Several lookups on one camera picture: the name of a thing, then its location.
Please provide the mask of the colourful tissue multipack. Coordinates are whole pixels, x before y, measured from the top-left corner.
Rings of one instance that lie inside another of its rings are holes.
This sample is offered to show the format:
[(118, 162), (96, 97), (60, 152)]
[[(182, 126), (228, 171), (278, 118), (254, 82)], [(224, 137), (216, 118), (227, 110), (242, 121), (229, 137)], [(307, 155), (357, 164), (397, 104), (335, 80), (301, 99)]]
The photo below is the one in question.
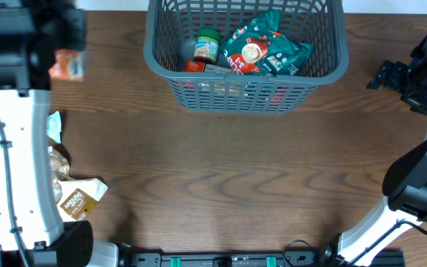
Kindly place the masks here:
[(86, 71), (84, 51), (61, 49), (55, 53), (56, 63), (49, 70), (52, 79), (81, 82)]

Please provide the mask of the teal wet wipes packet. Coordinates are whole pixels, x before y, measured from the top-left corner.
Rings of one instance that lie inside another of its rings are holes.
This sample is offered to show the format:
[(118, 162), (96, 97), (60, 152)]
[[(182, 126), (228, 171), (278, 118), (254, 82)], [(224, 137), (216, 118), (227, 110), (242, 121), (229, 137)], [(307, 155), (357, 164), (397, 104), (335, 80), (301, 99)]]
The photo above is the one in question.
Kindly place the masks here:
[(47, 136), (57, 144), (62, 143), (62, 117), (58, 111), (47, 118)]

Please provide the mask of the green coffee sachet bag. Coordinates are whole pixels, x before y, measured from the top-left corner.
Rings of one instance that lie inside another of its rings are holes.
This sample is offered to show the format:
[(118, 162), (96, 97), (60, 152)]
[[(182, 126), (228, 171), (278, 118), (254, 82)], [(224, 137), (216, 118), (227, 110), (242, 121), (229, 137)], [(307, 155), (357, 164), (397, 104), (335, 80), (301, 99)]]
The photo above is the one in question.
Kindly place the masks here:
[(219, 46), (234, 74), (293, 76), (305, 65), (313, 46), (281, 34), (280, 19), (279, 10), (264, 11)]

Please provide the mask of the red spaghetti packet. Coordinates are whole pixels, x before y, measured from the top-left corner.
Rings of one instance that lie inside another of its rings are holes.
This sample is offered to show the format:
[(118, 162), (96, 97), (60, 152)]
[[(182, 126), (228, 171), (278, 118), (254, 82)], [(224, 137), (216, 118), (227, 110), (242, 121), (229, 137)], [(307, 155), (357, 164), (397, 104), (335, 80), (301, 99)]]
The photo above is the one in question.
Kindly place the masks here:
[[(223, 67), (218, 65), (211, 65), (204, 62), (195, 62), (191, 60), (187, 60), (184, 67), (184, 72), (208, 72), (208, 73), (215, 73), (217, 75), (219, 74), (235, 74), (234, 70), (231, 70), (229, 67)], [(193, 82), (184, 82), (183, 83), (184, 88), (187, 90), (194, 90), (194, 83)], [(200, 82), (198, 83), (199, 90), (206, 91), (210, 85), (207, 82)], [(228, 94), (230, 96), (240, 96), (240, 88), (241, 85), (238, 83), (230, 85), (230, 88), (228, 89)], [(227, 92), (226, 85), (224, 83), (219, 83), (216, 85), (213, 85), (213, 91), (214, 94), (217, 95), (225, 95)], [(268, 101), (268, 92), (266, 92), (266, 96), (260, 96), (264, 98), (264, 102)], [(245, 98), (246, 97), (253, 97), (253, 92), (249, 90), (248, 92), (244, 93)], [(274, 96), (272, 97), (271, 104), (272, 105), (278, 105), (283, 100), (285, 96), (285, 90), (278, 90)]]

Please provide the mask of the green lid jar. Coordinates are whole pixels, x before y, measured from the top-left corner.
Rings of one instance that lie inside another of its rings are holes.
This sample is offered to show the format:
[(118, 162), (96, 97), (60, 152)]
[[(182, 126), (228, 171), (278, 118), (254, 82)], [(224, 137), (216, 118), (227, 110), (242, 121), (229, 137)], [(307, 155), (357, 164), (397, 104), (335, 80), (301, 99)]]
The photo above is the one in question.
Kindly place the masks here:
[(220, 33), (209, 27), (200, 28), (196, 36), (193, 59), (215, 65), (218, 57)]

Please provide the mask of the beige brown snack pouch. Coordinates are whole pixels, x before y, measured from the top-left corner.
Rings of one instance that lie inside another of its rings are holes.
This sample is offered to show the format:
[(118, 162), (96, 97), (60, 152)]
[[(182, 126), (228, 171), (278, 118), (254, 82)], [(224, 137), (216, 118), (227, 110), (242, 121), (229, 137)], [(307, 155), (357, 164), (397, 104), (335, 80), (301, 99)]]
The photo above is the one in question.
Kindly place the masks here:
[(95, 209), (108, 186), (97, 178), (75, 179), (70, 176), (70, 164), (52, 146), (47, 148), (53, 196), (64, 222), (85, 220)]

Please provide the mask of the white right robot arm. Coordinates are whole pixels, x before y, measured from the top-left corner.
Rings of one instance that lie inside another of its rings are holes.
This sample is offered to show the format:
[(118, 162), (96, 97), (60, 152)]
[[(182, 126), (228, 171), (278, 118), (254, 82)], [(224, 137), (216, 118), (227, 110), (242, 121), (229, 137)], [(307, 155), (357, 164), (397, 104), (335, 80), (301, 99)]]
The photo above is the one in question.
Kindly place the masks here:
[[(427, 35), (411, 54), (409, 64), (383, 62), (369, 89), (384, 85), (400, 93), (411, 111), (427, 115)], [(324, 266), (369, 266), (374, 258), (410, 228), (427, 223), (427, 131), (424, 141), (387, 170), (383, 197), (353, 228), (325, 249)]]

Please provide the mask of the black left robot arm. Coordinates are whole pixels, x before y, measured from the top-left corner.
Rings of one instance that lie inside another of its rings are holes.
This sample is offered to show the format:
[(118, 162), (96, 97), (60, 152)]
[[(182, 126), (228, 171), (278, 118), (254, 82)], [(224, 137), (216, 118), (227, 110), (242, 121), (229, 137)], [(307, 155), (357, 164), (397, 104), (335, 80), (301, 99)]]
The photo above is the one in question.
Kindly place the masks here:
[(0, 0), (0, 266), (123, 266), (118, 245), (86, 221), (64, 222), (47, 152), (50, 69), (85, 48), (71, 1)]

